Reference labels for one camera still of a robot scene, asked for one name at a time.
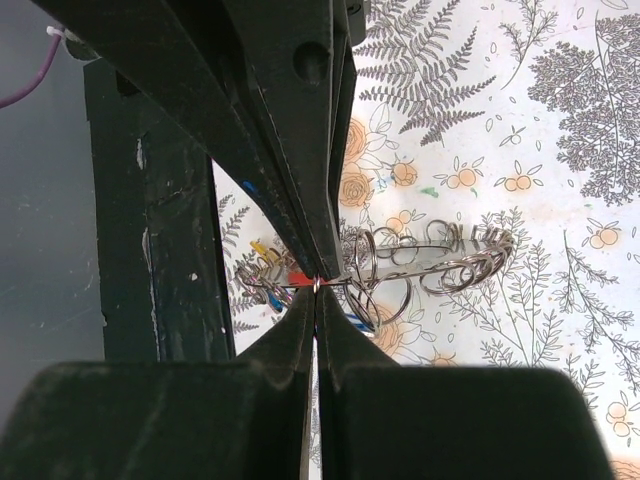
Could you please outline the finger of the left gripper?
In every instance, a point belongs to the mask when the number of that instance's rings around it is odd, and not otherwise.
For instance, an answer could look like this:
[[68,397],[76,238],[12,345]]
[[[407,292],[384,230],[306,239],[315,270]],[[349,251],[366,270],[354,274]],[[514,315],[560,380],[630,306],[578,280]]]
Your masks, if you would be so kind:
[[249,108],[275,156],[293,208],[290,243],[309,276],[334,279],[337,182],[355,87],[355,1],[232,1],[246,61]]
[[42,8],[179,125],[281,237],[296,231],[293,208],[248,106],[245,55],[230,2],[45,1]]

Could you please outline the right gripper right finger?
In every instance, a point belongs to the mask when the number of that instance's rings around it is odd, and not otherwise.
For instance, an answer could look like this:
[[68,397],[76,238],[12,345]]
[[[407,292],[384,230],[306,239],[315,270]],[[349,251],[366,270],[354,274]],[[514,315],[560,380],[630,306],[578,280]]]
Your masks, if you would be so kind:
[[402,366],[315,305],[326,479],[610,479],[586,403],[555,370]]

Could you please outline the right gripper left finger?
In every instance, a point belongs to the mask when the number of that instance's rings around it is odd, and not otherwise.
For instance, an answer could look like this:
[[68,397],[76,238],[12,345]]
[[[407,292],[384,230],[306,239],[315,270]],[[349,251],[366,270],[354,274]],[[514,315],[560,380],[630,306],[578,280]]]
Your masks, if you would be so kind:
[[5,479],[304,479],[315,296],[222,363],[68,362],[24,390]]

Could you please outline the key with blue tag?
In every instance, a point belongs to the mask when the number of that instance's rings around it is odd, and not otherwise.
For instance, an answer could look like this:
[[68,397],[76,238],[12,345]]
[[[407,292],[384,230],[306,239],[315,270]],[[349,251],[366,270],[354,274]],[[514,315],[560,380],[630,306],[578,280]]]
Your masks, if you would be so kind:
[[374,337],[374,330],[353,313],[346,314],[350,324],[367,337]]

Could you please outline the light blue key tag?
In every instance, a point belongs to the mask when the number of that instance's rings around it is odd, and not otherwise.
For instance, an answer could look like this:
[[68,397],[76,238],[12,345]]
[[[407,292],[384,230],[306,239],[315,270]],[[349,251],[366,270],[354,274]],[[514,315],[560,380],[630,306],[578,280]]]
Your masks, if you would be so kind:
[[268,295],[268,302],[269,302],[269,306],[270,308],[276,312],[276,313],[281,313],[283,310],[283,304],[281,303],[281,301],[274,297],[273,295],[269,294]]

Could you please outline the red key tag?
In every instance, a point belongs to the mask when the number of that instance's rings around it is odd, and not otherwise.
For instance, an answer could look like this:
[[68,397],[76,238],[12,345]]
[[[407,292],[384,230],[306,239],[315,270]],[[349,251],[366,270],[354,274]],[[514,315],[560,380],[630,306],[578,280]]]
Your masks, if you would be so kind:
[[322,277],[307,277],[303,272],[290,272],[287,276],[287,284],[291,287],[306,287],[314,285],[331,285],[331,280],[325,280]]

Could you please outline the yellow key tag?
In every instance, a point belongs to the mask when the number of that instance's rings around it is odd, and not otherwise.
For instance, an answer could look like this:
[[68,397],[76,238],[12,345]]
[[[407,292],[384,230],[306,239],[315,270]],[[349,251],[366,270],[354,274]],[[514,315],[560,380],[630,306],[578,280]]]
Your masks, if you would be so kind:
[[251,241],[250,246],[263,261],[269,264],[278,264],[280,262],[281,255],[273,247],[267,247],[260,241]]

